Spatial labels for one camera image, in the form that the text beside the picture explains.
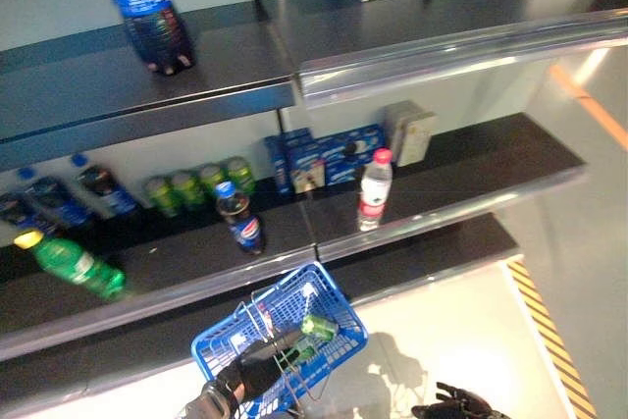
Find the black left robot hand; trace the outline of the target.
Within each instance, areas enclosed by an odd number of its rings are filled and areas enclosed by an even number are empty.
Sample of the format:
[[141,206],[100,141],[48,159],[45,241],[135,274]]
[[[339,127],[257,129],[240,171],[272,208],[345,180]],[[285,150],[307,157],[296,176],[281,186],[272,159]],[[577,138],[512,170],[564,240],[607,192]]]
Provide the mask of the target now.
[[295,361],[295,345],[301,338],[297,329],[269,340],[256,340],[233,362],[236,372],[235,398],[245,403],[273,386]]

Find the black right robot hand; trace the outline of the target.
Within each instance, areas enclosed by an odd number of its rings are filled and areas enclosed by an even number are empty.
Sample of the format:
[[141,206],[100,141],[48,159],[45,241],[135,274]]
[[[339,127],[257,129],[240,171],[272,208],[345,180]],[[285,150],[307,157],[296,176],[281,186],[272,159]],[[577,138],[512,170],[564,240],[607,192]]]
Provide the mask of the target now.
[[443,382],[436,382],[438,402],[430,405],[415,405],[411,413],[422,419],[488,419],[508,416],[492,409],[480,396]]

